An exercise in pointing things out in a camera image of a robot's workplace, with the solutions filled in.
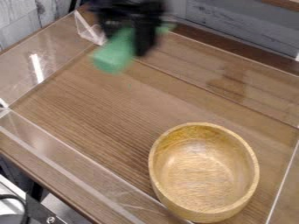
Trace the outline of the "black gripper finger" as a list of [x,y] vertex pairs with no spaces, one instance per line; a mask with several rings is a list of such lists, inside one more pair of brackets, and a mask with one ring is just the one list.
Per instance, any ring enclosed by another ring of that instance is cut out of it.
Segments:
[[146,56],[157,44],[157,29],[162,24],[161,20],[135,21],[135,55]]

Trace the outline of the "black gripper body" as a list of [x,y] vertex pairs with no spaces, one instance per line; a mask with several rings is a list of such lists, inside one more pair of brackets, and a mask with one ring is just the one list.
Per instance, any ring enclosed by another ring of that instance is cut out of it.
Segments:
[[164,23],[165,0],[89,0],[89,9],[107,35],[126,27],[151,28]]

